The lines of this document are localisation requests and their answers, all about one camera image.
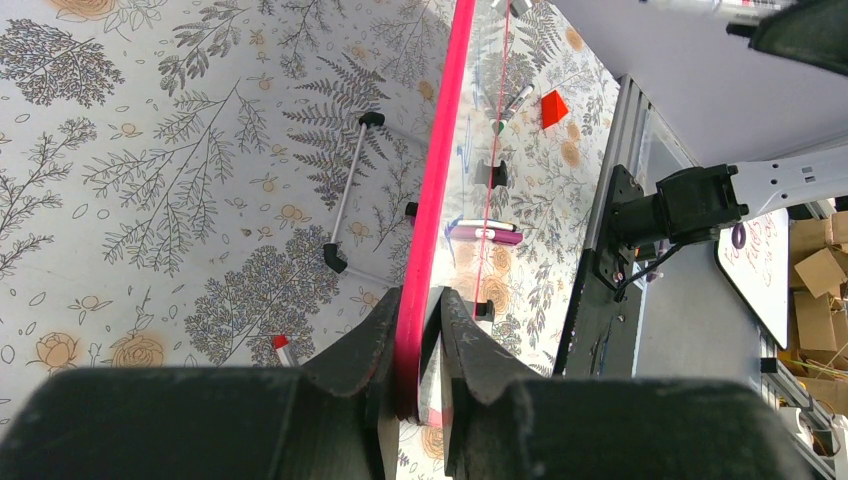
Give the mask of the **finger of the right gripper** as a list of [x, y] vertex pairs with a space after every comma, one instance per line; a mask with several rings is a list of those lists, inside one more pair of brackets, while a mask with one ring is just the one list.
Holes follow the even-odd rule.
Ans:
[[760, 53], [847, 75], [847, 0], [800, 1], [755, 25], [730, 23], [726, 33]]

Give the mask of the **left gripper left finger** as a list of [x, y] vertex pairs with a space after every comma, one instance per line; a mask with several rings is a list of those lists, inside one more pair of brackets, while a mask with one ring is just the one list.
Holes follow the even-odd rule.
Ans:
[[40, 386], [5, 479], [391, 479], [401, 292], [299, 367], [86, 368]]

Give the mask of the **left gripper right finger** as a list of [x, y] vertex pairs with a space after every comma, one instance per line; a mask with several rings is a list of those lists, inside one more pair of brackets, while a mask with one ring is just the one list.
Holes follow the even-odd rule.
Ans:
[[454, 479], [808, 479], [778, 415], [716, 380], [544, 377], [440, 297], [444, 469]]

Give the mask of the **pink framed whiteboard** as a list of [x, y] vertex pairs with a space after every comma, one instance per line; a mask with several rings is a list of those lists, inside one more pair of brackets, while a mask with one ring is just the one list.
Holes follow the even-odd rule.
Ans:
[[449, 409], [442, 401], [436, 318], [442, 293], [454, 289], [471, 309], [483, 304], [477, 292], [482, 261], [461, 253], [479, 251], [489, 240], [451, 240], [462, 219], [491, 219], [495, 188], [474, 183], [480, 161], [500, 162], [492, 123], [531, 80], [508, 85], [509, 55], [519, 18], [531, 1], [459, 1], [456, 4], [441, 85], [418, 196], [403, 293], [398, 312], [394, 362], [400, 415], [440, 426]]

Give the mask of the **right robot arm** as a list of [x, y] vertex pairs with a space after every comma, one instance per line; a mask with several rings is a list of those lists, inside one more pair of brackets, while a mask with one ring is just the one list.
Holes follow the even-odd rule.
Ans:
[[[844, 1], [661, 1], [659, 7], [727, 21], [750, 49], [839, 75], [847, 73]], [[847, 192], [844, 145], [767, 161], [690, 167], [647, 195], [621, 164], [613, 167], [598, 250], [668, 240], [680, 247], [719, 238], [741, 222]]]

